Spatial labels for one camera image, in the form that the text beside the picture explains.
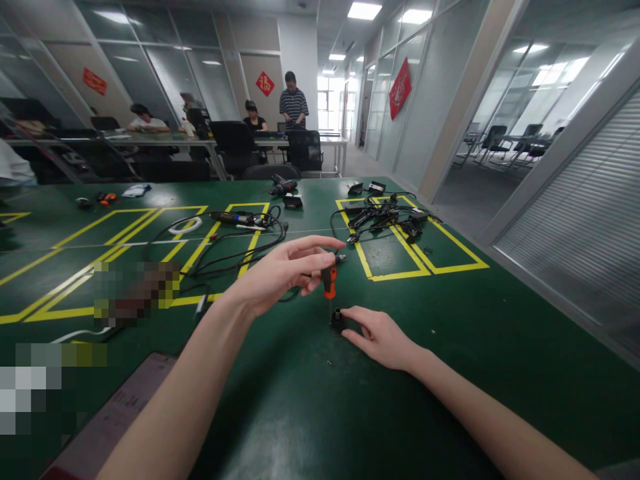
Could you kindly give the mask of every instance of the workbench surface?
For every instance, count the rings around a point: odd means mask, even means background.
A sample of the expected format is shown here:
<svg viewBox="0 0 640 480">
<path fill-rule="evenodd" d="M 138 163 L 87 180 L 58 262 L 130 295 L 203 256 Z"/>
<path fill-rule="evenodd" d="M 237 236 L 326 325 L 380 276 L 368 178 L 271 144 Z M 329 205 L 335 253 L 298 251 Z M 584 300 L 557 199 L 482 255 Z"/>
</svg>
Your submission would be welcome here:
<svg viewBox="0 0 640 480">
<path fill-rule="evenodd" d="M 366 186 L 370 180 L 359 181 Z M 400 190 L 389 179 L 374 180 L 388 191 Z M 347 196 L 354 181 L 300 181 L 303 208 L 283 209 L 280 217 L 289 223 L 287 239 L 331 235 L 332 212 L 361 203 Z M 254 213 L 281 205 L 280 199 L 260 197 L 270 186 L 270 181 L 157 184 L 142 198 L 120 197 L 111 207 L 89 210 L 78 209 L 75 198 L 93 199 L 99 190 L 120 195 L 127 186 L 10 190 L 13 198 L 0 206 L 0 220 L 10 222 L 0 229 L 0 365 L 22 361 L 15 344 L 48 343 L 95 329 L 94 300 L 122 288 L 91 274 L 96 260 L 109 262 L 110 272 L 135 271 L 141 243 L 170 222 L 232 205 Z M 410 196 L 400 199 L 407 202 L 418 205 Z M 335 225 L 346 240 L 344 218 L 336 215 Z M 214 228 L 204 217 L 200 228 L 152 246 L 149 254 L 155 261 L 193 262 Z M 232 231 L 237 229 L 228 225 L 217 229 L 220 235 Z M 273 238 L 248 231 L 216 245 L 207 260 Z M 349 257 L 338 265 L 334 307 L 387 312 L 410 338 L 590 469 L 640 455 L 640 375 L 452 228 L 430 223 L 415 246 L 398 231 L 386 229 L 375 238 L 364 233 L 358 246 L 343 252 Z M 235 275 L 212 281 L 212 295 L 223 292 Z M 44 394 L 39 397 L 46 411 L 19 414 L 16 428 L 24 434 L 1 440 L 1 463 L 8 468 L 0 465 L 1 470 L 37 478 L 61 450 L 62 436 L 81 427 L 150 352 L 179 352 L 195 326 L 202 294 L 186 293 L 171 308 L 108 339 L 107 366 L 64 369 L 63 389 L 46 391 L 46 402 Z M 328 323 L 328 301 L 319 291 L 278 303 L 256 320 L 194 478 L 500 478 L 420 383 L 332 336 Z"/>
</svg>

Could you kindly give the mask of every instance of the forearm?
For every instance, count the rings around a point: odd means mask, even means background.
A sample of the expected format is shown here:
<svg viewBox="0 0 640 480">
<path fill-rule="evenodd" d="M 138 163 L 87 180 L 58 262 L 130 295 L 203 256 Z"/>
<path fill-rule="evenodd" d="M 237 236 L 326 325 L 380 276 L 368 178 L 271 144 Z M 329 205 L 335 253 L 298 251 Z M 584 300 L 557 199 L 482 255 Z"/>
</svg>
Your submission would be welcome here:
<svg viewBox="0 0 640 480">
<path fill-rule="evenodd" d="M 127 430 L 99 479 L 187 478 L 253 318 L 223 295 L 193 332 L 156 394 Z"/>
<path fill-rule="evenodd" d="M 417 351 L 409 373 L 458 419 L 508 480 L 596 479 L 572 456 L 432 352 Z"/>
</svg>

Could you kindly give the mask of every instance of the screwdriver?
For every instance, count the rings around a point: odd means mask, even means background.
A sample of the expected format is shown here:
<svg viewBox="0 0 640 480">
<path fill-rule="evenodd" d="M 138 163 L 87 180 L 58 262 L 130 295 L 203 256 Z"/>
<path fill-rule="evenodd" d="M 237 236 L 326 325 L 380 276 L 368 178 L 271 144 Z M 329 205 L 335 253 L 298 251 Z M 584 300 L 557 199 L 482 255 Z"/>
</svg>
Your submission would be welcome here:
<svg viewBox="0 0 640 480">
<path fill-rule="evenodd" d="M 335 263 L 323 270 L 320 270 L 320 276 L 325 286 L 325 298 L 329 300 L 329 316 L 331 316 L 331 300 L 335 297 L 335 278 L 338 275 L 338 270 L 335 267 Z"/>
<path fill-rule="evenodd" d="M 298 186 L 296 180 L 285 180 L 278 174 L 272 175 L 271 180 L 273 180 L 275 186 L 264 195 L 261 195 L 262 197 L 266 197 L 267 195 L 282 195 L 283 193 L 292 191 Z"/>
</svg>

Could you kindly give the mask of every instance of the electric screwdriver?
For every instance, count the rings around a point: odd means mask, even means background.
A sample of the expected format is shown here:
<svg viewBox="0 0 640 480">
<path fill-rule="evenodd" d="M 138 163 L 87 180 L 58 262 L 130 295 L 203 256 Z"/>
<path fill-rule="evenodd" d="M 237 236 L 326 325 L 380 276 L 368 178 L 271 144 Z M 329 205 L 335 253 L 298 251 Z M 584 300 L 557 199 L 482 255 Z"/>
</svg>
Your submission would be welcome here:
<svg viewBox="0 0 640 480">
<path fill-rule="evenodd" d="M 270 195 L 282 195 L 283 193 L 292 191 L 298 186 L 296 180 L 284 180 L 284 178 L 278 174 L 272 175 L 271 180 L 273 180 L 275 186 L 269 190 Z"/>
</svg>

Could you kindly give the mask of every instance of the red banner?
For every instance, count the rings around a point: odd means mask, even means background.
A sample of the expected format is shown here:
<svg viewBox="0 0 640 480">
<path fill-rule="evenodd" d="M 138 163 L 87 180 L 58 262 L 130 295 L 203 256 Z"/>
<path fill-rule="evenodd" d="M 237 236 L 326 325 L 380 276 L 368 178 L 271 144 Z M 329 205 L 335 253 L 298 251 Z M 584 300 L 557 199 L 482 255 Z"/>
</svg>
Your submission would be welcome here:
<svg viewBox="0 0 640 480">
<path fill-rule="evenodd" d="M 405 61 L 402 62 L 400 72 L 393 82 L 391 91 L 389 92 L 389 112 L 391 113 L 391 120 L 396 118 L 398 112 L 405 104 L 405 100 L 411 92 L 411 78 L 409 76 L 409 61 L 405 57 Z"/>
<path fill-rule="evenodd" d="M 264 93 L 266 96 L 269 96 L 269 94 L 275 87 L 274 82 L 272 82 L 269 76 L 264 72 L 260 74 L 260 76 L 258 77 L 258 81 L 255 84 L 260 90 L 262 90 L 262 93 Z"/>
<path fill-rule="evenodd" d="M 94 72 L 85 68 L 85 71 L 82 75 L 82 81 L 93 90 L 96 90 L 103 97 L 107 92 L 107 82 L 102 80 L 102 78 L 98 77 Z"/>
</svg>

